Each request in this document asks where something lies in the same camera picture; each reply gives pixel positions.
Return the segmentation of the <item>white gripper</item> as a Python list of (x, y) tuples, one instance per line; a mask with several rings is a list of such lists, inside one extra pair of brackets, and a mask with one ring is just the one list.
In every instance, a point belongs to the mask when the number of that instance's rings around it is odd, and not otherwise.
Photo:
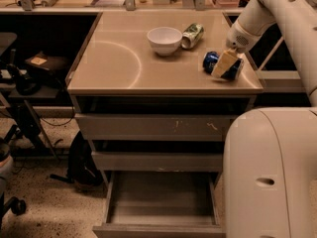
[(226, 38), (227, 50), (223, 51), (211, 75), (220, 78), (237, 60), (238, 54), (248, 52), (260, 39), (243, 28), (238, 20), (231, 26)]

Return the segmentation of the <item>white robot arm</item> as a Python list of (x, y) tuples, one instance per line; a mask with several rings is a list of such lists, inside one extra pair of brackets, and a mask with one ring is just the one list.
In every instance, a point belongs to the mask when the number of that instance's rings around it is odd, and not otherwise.
[[(317, 89), (317, 15), (312, 0), (251, 0), (231, 27), (212, 75), (220, 77), (279, 26), (310, 101)], [(227, 238), (315, 238), (310, 183), (317, 177), (317, 113), (253, 109), (231, 125), (224, 148)]]

